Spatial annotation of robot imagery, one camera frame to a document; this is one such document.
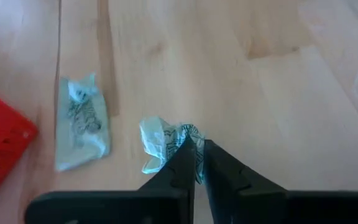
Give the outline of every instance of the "crumpled plastic wrapper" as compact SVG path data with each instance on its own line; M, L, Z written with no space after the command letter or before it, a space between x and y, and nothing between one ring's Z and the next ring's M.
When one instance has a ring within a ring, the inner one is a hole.
M142 172L151 174L158 172L177 152L187 137L196 144L196 181L204 181L204 140L205 137L192 124L168 124L158 116L143 119L140 124L140 135L144 151L151 155L143 166Z
M61 78L56 123L55 169L63 171L109 154L104 97L91 74L76 82Z

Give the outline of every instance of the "wood plank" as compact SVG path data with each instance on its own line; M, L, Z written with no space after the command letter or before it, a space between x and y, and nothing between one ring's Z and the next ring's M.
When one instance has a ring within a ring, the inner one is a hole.
M35 122L40 131L0 186L0 223L22 223L32 189L48 184L46 178L26 174L35 165L28 162L31 157L53 150L57 37L57 1L0 1L0 98ZM41 175L48 172L41 170Z
M137 186L145 180L139 172L145 157L137 123L154 114L171 123L195 123L264 175L290 181L286 172L257 162L273 162L282 170L288 164L275 120L220 6L219 1L110 1L126 137L113 151L133 152L126 172ZM211 222L205 189L196 189L195 223Z
M358 1L303 1L300 15L321 55L358 110Z
M296 164L293 187L358 190L358 113L317 48L252 65Z
M118 190L139 187L139 184L130 184L128 172L132 170L129 166L132 161L131 151L121 144L125 137L122 135L119 105L115 101L121 93L113 95L117 90L115 81L112 81L112 49L108 49L111 47L108 42L111 31L108 27L109 20L106 20L109 18L106 11L103 11L108 8L101 9L102 4L108 7L106 1L62 2L60 76L78 80L92 72L96 73L97 84L105 93L108 103L112 131L111 155L77 169L56 173L51 190ZM145 160L146 158L143 161L135 158L133 162L141 167Z
M283 55L311 44L298 1L222 0L248 58Z

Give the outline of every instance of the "light blue plastic bag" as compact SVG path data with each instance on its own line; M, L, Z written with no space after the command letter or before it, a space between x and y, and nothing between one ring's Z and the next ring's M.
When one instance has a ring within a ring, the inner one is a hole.
M203 183L203 158L205 137L192 124L170 125L163 119L153 116L143 119L140 124L140 135L144 151L151 155L143 166L142 172L151 174L158 172L165 163L177 152L186 137L196 144L196 180Z
M91 74L76 82L61 78L55 169L67 170L109 154L106 103Z

